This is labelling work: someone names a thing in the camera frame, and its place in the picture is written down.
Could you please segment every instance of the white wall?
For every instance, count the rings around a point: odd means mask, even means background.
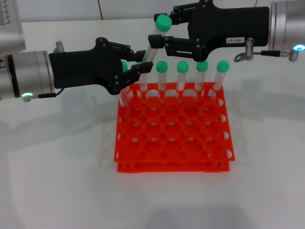
[[[169,13],[175,5],[199,0],[100,0],[104,19],[151,18]],[[256,0],[214,0],[220,8],[253,7]],[[274,0],[258,0],[270,6]],[[22,21],[67,21],[101,19],[98,0],[17,0]]]
[[[22,21],[100,20],[97,0],[17,0]]]

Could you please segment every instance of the green led light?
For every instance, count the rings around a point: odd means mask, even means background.
[[[31,92],[26,92],[22,95],[22,97],[29,97],[29,96],[33,96],[33,93]]]

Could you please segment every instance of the blue led light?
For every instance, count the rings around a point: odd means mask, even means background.
[[[294,50],[296,51],[302,51],[305,49],[305,45],[302,45],[302,44],[298,44],[294,47]]]

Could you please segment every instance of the label sticker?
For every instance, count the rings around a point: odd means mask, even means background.
[[[229,37],[227,38],[227,44],[244,43],[244,37]]]

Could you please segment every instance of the silver cylindrical joint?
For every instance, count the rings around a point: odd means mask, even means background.
[[[295,62],[299,56],[299,51],[291,50],[289,55],[289,61]]]
[[[0,100],[54,92],[54,75],[47,51],[20,52],[2,58],[6,67],[0,69]]]
[[[253,59],[253,47],[254,47],[254,39],[248,38],[246,40],[245,60],[251,61]]]
[[[272,2],[269,50],[293,50],[305,45],[305,1]]]

